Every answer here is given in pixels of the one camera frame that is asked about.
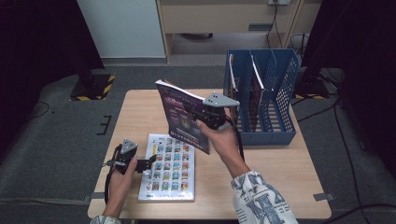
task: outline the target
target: blue plastic basket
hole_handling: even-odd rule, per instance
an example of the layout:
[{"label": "blue plastic basket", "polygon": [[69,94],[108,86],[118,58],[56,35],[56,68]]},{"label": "blue plastic basket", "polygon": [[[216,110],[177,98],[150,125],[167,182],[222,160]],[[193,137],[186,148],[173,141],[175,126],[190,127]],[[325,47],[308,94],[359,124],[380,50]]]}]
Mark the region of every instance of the blue plastic basket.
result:
[{"label": "blue plastic basket", "polygon": [[[252,109],[249,100],[253,62],[264,86],[261,102],[256,105],[259,111],[257,118],[249,113]],[[296,131],[289,109],[298,67],[299,61],[292,49],[228,50],[224,94],[230,96],[232,69],[238,89],[234,98],[241,103],[237,126],[244,146],[288,145],[291,142]]]}]

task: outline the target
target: wooden tabletop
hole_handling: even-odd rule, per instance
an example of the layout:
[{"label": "wooden tabletop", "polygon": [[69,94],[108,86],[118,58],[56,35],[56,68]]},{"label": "wooden tabletop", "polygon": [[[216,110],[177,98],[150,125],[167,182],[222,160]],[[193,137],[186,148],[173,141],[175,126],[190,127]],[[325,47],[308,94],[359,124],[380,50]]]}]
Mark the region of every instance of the wooden tabletop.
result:
[{"label": "wooden tabletop", "polygon": [[[207,97],[222,90],[188,90]],[[247,165],[260,171],[265,181],[282,194],[297,218],[328,218],[332,212],[327,201],[317,202],[314,194],[323,193],[300,128],[290,108],[297,134],[288,146],[244,147]],[[124,138],[136,142],[137,156],[145,158],[149,133],[167,133],[168,125],[157,90],[128,91],[108,146],[104,161]],[[94,192],[104,192],[108,166],[102,168]],[[135,173],[132,188],[120,217],[131,219],[236,219],[233,210],[231,176],[219,155],[195,150],[195,201],[193,203],[141,203],[137,200],[142,175]],[[88,216],[101,215],[104,199],[92,199]]]}]

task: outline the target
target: white wall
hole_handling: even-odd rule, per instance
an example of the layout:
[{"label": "white wall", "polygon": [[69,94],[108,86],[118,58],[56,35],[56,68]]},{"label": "white wall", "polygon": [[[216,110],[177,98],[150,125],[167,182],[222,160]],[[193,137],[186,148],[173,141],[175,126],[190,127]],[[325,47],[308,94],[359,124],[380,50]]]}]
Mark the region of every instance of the white wall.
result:
[{"label": "white wall", "polygon": [[102,58],[165,58],[155,0],[78,0]]}]

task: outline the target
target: patterned sleeve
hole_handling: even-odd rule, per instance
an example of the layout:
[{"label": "patterned sleeve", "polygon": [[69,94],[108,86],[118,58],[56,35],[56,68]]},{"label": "patterned sleeve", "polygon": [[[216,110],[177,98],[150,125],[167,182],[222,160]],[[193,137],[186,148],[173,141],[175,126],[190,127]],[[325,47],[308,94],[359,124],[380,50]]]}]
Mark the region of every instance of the patterned sleeve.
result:
[{"label": "patterned sleeve", "polygon": [[97,216],[91,220],[91,224],[121,224],[121,221],[114,217]]},{"label": "patterned sleeve", "polygon": [[298,223],[282,195],[257,171],[236,177],[231,185],[235,191],[233,207],[239,223]]}]

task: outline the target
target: gray carpet floor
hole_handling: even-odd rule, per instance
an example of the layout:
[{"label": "gray carpet floor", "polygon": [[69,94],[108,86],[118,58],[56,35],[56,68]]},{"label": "gray carpet floor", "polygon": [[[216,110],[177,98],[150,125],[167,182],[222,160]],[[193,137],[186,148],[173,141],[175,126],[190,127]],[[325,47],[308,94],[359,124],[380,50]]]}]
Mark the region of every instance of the gray carpet floor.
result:
[{"label": "gray carpet floor", "polygon": [[[125,66],[106,70],[116,78],[105,100],[69,101],[77,76],[66,77],[42,90],[39,103],[0,166],[0,199],[3,200],[0,223],[89,223],[87,204],[4,201],[20,198],[82,201],[94,190],[128,90],[155,89],[154,82],[160,78],[184,89],[222,88],[224,74],[224,66]],[[331,106],[337,98],[333,94],[329,99],[303,100],[293,109],[297,119],[302,119]],[[347,112],[339,106],[336,112],[351,155],[361,203],[395,205],[396,180],[374,152],[361,150]],[[105,116],[111,116],[109,127],[105,135],[98,135],[104,130],[101,123],[107,122]],[[324,191],[335,197],[330,201],[332,217],[357,207],[352,170],[333,110],[299,125]],[[364,213],[357,211],[334,223],[366,223],[363,216],[371,223],[396,223],[395,209],[386,207],[367,208]],[[299,221],[323,223],[325,220]]]}]

